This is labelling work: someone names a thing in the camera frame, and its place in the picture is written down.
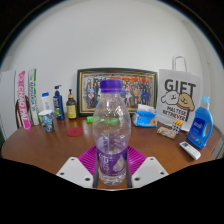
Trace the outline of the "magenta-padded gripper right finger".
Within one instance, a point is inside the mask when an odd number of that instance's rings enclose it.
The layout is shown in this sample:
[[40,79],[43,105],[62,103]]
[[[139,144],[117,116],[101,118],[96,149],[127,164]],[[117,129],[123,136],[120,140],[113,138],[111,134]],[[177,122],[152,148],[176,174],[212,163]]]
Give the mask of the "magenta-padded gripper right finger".
[[146,157],[137,149],[127,148],[127,187],[140,188],[168,175],[155,157]]

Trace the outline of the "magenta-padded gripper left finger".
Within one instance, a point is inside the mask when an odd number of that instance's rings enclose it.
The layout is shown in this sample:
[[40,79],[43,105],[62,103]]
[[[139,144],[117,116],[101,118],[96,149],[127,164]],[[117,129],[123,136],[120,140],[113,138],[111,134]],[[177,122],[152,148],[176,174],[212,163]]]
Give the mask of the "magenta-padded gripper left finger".
[[93,146],[79,157],[70,157],[57,172],[57,176],[84,188],[98,186],[97,150]]

